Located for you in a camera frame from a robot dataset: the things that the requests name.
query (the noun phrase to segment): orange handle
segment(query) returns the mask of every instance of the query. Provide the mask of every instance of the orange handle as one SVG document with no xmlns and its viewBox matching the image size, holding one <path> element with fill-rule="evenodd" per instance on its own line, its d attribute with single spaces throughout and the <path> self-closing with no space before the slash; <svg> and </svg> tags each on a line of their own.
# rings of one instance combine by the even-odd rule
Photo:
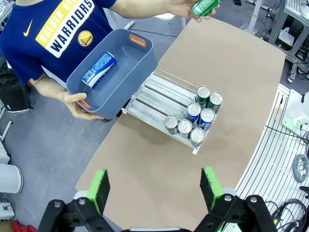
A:
<svg viewBox="0 0 309 232">
<path fill-rule="evenodd" d="M 87 109 L 89 109 L 89 110 L 92 109 L 91 106 L 88 105 L 84 100 L 80 100 L 79 102 L 80 102 L 84 107 L 86 107 Z"/>
<path fill-rule="evenodd" d="M 136 44 L 138 44 L 138 45 L 140 45 L 140 46 L 142 46 L 142 47 L 146 47 L 146 46 L 147 46 L 146 41 L 145 41 L 144 39 L 142 39 L 141 37 L 138 37 L 138 36 L 136 36 L 136 35 L 130 34 L 130 35 L 129 35 L 129 38 L 130 38 L 130 40 L 131 40 L 132 42 L 134 42 L 134 43 L 136 43 Z"/>
</svg>

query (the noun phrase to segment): gray floor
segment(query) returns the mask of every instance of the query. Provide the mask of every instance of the gray floor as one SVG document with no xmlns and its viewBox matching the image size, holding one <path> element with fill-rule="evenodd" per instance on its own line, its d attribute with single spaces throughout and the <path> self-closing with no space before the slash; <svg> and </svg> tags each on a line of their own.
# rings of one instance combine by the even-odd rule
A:
<svg viewBox="0 0 309 232">
<path fill-rule="evenodd" d="M 249 23 L 252 12 L 253 6 L 248 3 L 239 7 L 231 0 L 225 0 L 215 18 L 240 27 L 244 22 Z M 266 12 L 261 11 L 256 27 L 259 30 L 258 36 L 265 27 L 271 28 L 272 20 L 268 19 L 264 25 L 265 20 Z M 171 21 L 155 18 L 135 21 L 133 28 L 139 30 L 175 36 L 182 30 L 178 17 Z M 127 19 L 121 19 L 123 26 L 127 23 Z M 175 40 L 174 37 L 140 33 L 153 40 L 158 60 Z M 292 84 L 286 81 L 289 66 L 289 63 L 284 66 L 281 83 L 301 93 L 309 91 L 307 80 L 297 78 Z M 12 155 L 12 164 L 22 169 L 25 178 L 23 191 L 10 195 L 15 204 L 15 218 L 23 224 L 38 227 L 50 200 L 62 199 L 69 202 L 72 199 L 76 182 L 115 121 L 103 123 L 77 120 L 64 104 L 44 98 L 35 91 L 32 92 L 31 99 L 35 110 L 18 117 L 6 114 L 0 122 L 0 131 L 8 118 L 11 118 L 14 124 L 7 134 L 5 146 Z"/>
</svg>

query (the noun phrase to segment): red cloth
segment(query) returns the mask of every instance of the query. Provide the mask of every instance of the red cloth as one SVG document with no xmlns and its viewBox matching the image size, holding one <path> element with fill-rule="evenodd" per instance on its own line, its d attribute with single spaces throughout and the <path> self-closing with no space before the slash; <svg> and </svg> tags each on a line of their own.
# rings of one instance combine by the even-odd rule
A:
<svg viewBox="0 0 309 232">
<path fill-rule="evenodd" d="M 18 221 L 14 221 L 11 225 L 14 232 L 37 232 L 37 229 L 33 226 L 24 226 Z"/>
</svg>

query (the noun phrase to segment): can in bin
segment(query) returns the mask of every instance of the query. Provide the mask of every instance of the can in bin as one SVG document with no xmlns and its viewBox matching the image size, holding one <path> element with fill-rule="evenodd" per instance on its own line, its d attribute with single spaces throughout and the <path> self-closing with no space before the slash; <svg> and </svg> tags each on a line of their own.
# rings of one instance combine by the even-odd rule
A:
<svg viewBox="0 0 309 232">
<path fill-rule="evenodd" d="M 191 7 L 191 12 L 199 18 L 204 18 L 209 15 L 219 3 L 219 0 L 199 0 Z"/>
<path fill-rule="evenodd" d="M 209 97 L 207 108 L 212 109 L 216 114 L 219 112 L 224 101 L 222 93 L 213 92 Z"/>
<path fill-rule="evenodd" d="M 195 128 L 190 134 L 190 141 L 193 146 L 199 146 L 205 139 L 205 132 L 201 128 Z"/>
<path fill-rule="evenodd" d="M 192 123 L 189 120 L 181 120 L 178 124 L 178 131 L 181 137 L 189 139 L 192 131 Z"/>
<path fill-rule="evenodd" d="M 193 124 L 197 125 L 199 114 L 202 111 L 202 107 L 198 103 L 191 103 L 187 107 L 187 119 Z"/>
<path fill-rule="evenodd" d="M 91 67 L 91 69 L 82 77 L 82 81 L 90 88 L 94 88 L 115 65 L 115 63 L 116 59 L 111 53 L 104 53 Z"/>
<path fill-rule="evenodd" d="M 178 133 L 178 118 L 175 115 L 168 115 L 164 120 L 164 125 L 169 133 Z"/>
<path fill-rule="evenodd" d="M 211 94 L 211 89 L 208 86 L 200 86 L 197 89 L 197 95 L 195 97 L 196 103 L 200 104 L 202 109 L 205 109 L 208 102 L 209 96 Z"/>
<path fill-rule="evenodd" d="M 208 131 L 212 126 L 215 116 L 216 113 L 212 109 L 202 110 L 199 117 L 198 126 L 205 132 Z"/>
</svg>

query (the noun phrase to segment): cardboard tabletop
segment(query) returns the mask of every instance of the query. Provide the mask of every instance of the cardboard tabletop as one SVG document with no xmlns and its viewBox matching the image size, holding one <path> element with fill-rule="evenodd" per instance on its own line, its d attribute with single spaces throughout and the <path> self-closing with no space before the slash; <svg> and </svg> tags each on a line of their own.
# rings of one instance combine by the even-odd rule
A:
<svg viewBox="0 0 309 232">
<path fill-rule="evenodd" d="M 108 169 L 111 191 L 104 214 L 117 225 L 195 229 L 207 213 L 199 188 L 201 168 L 212 166 L 221 186 L 236 186 L 267 121 L 284 59 L 282 51 L 224 22 L 191 20 L 158 69 L 225 97 L 198 154 L 122 115 L 77 190 L 89 188 L 96 170 Z"/>
</svg>

